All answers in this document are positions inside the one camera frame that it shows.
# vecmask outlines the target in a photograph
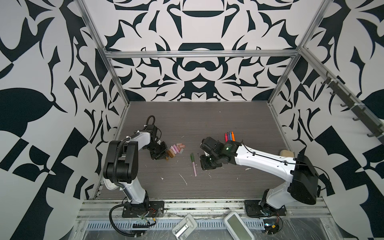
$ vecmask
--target gray wooden tabletop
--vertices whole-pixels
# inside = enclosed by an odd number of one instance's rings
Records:
[[[247,146],[278,155],[285,149],[266,102],[132,102],[120,138],[143,128],[149,115],[162,131],[161,140],[168,148],[182,142],[186,145],[176,157],[152,160],[148,150],[139,151],[139,173],[142,187],[150,198],[234,198],[261,197],[265,189],[283,180],[258,169],[226,164],[222,168],[202,170],[199,156],[202,139],[212,137],[224,142],[224,133],[233,131],[235,140]],[[190,154],[196,161],[193,174]],[[122,199],[121,191],[101,190],[99,199]]]

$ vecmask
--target white electronic device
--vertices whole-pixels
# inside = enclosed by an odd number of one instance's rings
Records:
[[[228,214],[224,218],[224,224],[234,240],[255,240],[255,237],[237,212],[233,211]]]

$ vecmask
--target paper scrap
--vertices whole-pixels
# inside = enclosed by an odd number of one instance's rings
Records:
[[[183,176],[181,176],[181,174],[179,174],[180,177],[184,180],[185,184],[188,186],[187,182],[185,181],[185,179],[183,178]]]

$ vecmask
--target black and white patterned wall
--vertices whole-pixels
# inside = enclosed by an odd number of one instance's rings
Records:
[[[335,0],[308,44],[381,119],[384,82],[384,2]],[[345,238],[384,237],[384,146],[301,58],[273,102],[293,151],[319,170],[324,197]]]
[[[108,51],[295,49],[319,0],[86,0]],[[267,100],[288,57],[114,59],[131,101]]]
[[[1,239],[66,239],[124,102],[73,0],[0,3]]]

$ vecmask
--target gray lcd screen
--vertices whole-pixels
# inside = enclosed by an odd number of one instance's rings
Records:
[[[232,217],[228,219],[228,223],[229,225],[231,225],[233,231],[240,240],[252,240],[247,230],[243,227],[243,225],[235,215],[232,215]]]

